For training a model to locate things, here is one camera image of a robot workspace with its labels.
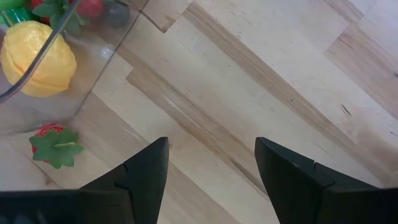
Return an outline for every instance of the black plastic part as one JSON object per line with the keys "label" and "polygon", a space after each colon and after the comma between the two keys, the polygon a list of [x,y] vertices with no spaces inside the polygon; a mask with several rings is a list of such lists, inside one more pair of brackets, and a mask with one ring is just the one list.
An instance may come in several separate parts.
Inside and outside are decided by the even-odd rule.
{"label": "black plastic part", "polygon": [[281,224],[398,223],[398,189],[379,189],[266,138],[256,139],[255,155]]}
{"label": "black plastic part", "polygon": [[160,138],[80,190],[1,192],[0,224],[156,224],[168,162]]}

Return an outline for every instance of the yellow toy fruit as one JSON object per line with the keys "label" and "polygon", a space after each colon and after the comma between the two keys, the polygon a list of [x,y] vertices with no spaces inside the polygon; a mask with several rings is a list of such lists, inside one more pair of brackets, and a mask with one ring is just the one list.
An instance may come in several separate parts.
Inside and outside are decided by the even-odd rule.
{"label": "yellow toy fruit", "polygon": [[[36,21],[20,22],[7,30],[0,61],[9,83],[15,84],[24,75],[51,32],[48,25]],[[59,35],[22,92],[36,97],[60,93],[69,88],[75,70],[75,56]]]}

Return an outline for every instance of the wooden floor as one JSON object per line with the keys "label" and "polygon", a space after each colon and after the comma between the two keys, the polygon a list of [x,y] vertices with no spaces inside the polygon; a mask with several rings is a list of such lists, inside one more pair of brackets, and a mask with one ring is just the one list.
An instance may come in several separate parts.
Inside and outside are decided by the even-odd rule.
{"label": "wooden floor", "polygon": [[70,121],[74,168],[0,141],[0,189],[78,188],[170,139],[159,223],[278,223],[253,156],[264,136],[398,186],[398,2],[149,0]]}

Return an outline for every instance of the clear plastic container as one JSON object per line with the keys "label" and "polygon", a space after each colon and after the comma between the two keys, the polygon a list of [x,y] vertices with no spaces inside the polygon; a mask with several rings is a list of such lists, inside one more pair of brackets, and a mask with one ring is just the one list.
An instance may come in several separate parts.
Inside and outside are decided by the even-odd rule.
{"label": "clear plastic container", "polygon": [[[113,26],[104,17],[99,17],[91,21],[90,25],[82,26],[80,35],[71,35],[65,31],[65,26],[83,1],[86,0],[74,0],[70,4],[57,27],[53,28],[42,50],[15,85],[8,82],[2,68],[0,69],[0,93],[2,93],[0,96],[0,134],[32,131],[42,125],[72,118],[84,103],[87,94],[146,2],[146,0],[117,1],[129,9],[128,20],[122,22],[119,28]],[[1,43],[3,43],[5,30],[5,27],[0,30]],[[69,89],[46,98],[25,95],[20,89],[34,74],[57,35],[63,35],[77,62],[77,69],[71,79]]]}

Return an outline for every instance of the transparent plastic bin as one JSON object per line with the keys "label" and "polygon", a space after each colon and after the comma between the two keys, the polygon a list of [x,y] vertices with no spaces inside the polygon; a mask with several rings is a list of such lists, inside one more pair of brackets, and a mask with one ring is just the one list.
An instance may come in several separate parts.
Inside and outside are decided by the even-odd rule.
{"label": "transparent plastic bin", "polygon": [[[116,29],[104,19],[99,18],[92,21],[90,25],[81,27],[80,35],[71,35],[65,32],[64,27],[83,1],[86,0],[74,0],[24,76],[15,85],[10,85],[2,68],[0,69],[0,93],[2,93],[0,96],[0,134],[32,131],[49,123],[72,118],[84,103],[95,81],[146,3],[146,0],[119,1],[130,10],[129,20],[122,28]],[[0,43],[3,43],[4,31],[5,28],[2,27]],[[20,89],[32,76],[57,35],[63,35],[75,54],[77,62],[77,69],[71,79],[69,89],[48,98],[25,95]]]}

